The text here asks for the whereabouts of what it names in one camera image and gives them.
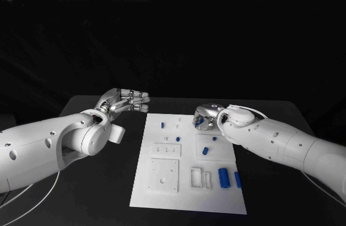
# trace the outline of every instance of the robotic hand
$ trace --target robotic hand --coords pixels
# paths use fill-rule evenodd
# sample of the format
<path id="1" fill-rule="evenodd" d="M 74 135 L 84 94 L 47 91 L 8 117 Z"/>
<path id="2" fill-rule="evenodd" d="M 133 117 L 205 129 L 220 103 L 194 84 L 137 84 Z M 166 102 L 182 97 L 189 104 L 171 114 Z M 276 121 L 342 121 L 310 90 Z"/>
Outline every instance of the robotic hand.
<path id="1" fill-rule="evenodd" d="M 247 109 L 236 105 L 224 108 L 218 104 L 204 104 L 197 108 L 192 123 L 199 130 L 212 130 L 217 125 L 233 144 L 243 145 L 264 159 L 316 177 L 346 201 L 346 147 L 316 138 L 266 115 L 260 120 Z"/>
<path id="2" fill-rule="evenodd" d="M 94 109 L 0 132 L 0 193 L 37 183 L 94 156 L 107 141 L 120 144 L 126 129 L 112 122 L 123 111 L 148 112 L 149 93 L 112 89 Z"/>

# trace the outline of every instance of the black table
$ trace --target black table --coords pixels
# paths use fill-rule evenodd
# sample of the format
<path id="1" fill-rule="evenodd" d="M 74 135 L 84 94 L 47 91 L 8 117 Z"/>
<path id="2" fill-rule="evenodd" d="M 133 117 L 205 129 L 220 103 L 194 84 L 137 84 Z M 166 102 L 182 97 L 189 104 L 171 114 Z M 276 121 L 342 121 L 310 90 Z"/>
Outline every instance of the black table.
<path id="1" fill-rule="evenodd" d="M 100 96 L 73 97 L 61 116 L 94 108 L 99 99 Z M 251 107 L 272 119 L 313 134 L 296 105 L 287 101 L 152 98 L 149 112 L 192 115 L 204 103 Z M 96 156 L 73 163 L 61 172 L 50 197 L 14 226 L 346 225 L 346 208 L 302 172 L 263 159 L 240 145 L 234 150 L 248 215 L 130 207 L 146 117 L 146 113 L 137 111 L 122 113 L 116 120 L 126 128 L 122 144 L 109 142 Z M 37 183 L 0 210 L 0 225 L 37 205 L 55 178 L 57 174 Z"/>

